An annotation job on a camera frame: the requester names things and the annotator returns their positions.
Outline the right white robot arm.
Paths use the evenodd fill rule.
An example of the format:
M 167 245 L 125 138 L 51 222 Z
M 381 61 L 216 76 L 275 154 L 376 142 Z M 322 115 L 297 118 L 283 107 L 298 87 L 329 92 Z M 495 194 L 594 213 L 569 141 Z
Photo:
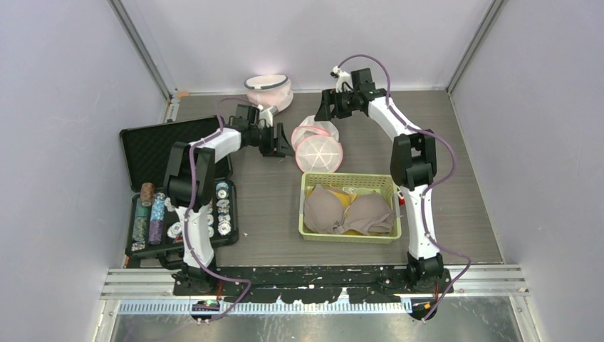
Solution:
M 336 66 L 330 74 L 336 86 L 322 91 L 315 119 L 343 119 L 360 111 L 391 139 L 390 175 L 402 192 L 410 235 L 405 280 L 413 291 L 425 292 L 444 274 L 432 216 L 436 140 L 432 131 L 412 124 L 384 88 L 376 88 L 369 68 L 348 73 Z

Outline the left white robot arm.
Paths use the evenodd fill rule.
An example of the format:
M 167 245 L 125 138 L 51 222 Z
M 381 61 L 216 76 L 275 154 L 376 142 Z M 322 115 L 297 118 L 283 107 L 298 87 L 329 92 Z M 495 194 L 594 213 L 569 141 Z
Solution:
M 164 190 L 182 226 L 182 274 L 202 295 L 212 294 L 219 280 L 214 248 L 209 236 L 209 203 L 216 194 L 216 163 L 245 147 L 256 147 L 264 157 L 294 154 L 282 124 L 274 122 L 275 108 L 261 105 L 236 107 L 227 120 L 218 115 L 219 127 L 193 142 L 176 142 L 166 169 Z

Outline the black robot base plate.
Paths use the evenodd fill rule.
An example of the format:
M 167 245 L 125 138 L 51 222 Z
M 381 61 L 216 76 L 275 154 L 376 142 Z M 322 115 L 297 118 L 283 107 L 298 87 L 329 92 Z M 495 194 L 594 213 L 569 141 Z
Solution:
M 452 275 L 414 284 L 405 266 L 226 266 L 217 269 L 222 279 L 203 276 L 194 279 L 183 271 L 172 275 L 176 296 L 212 296 L 234 303 L 241 296 L 244 303 L 292 304 L 335 303 L 346 295 L 352 304 L 396 303 L 402 295 L 417 294 L 435 300 L 437 294 L 451 292 Z

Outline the white pink-zipper laundry bag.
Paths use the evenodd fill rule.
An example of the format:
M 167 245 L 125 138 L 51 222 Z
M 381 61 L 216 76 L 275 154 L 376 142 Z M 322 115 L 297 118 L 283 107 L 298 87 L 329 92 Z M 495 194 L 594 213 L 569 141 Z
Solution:
M 335 172 L 343 161 L 339 130 L 330 121 L 306 117 L 291 134 L 294 157 L 304 172 Z

